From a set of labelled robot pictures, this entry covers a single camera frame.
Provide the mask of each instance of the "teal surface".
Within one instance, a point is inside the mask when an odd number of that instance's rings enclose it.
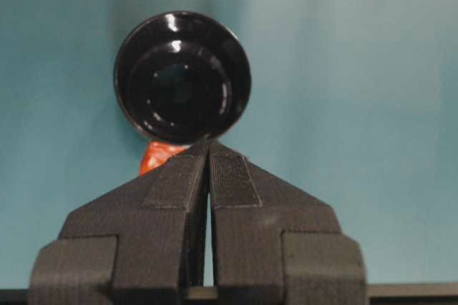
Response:
[[[457,0],[0,0],[0,288],[28,284],[71,209],[136,176],[147,142],[112,66],[173,9],[228,25],[250,58],[224,143],[330,203],[370,282],[458,281]]]

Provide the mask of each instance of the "gripper jaw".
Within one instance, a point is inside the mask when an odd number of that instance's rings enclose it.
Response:
[[[365,304],[359,246],[333,209],[208,140],[71,212],[29,303],[180,304],[203,284],[208,193],[219,303]]]

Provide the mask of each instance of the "orange object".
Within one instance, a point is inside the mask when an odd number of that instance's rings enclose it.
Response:
[[[164,142],[150,142],[140,163],[140,175],[164,164],[170,157],[181,153],[186,147]]]

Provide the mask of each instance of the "black bowl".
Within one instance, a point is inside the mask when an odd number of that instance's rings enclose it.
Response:
[[[142,134],[192,144],[223,134],[242,115],[250,66],[229,29],[202,14],[173,11],[129,34],[114,65],[114,88]]]

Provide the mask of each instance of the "blue-green background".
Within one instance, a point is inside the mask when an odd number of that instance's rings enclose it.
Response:
[[[370,282],[458,280],[458,0],[0,0],[0,288],[136,176],[112,66],[173,9],[240,37],[253,92],[223,142],[330,203]]]

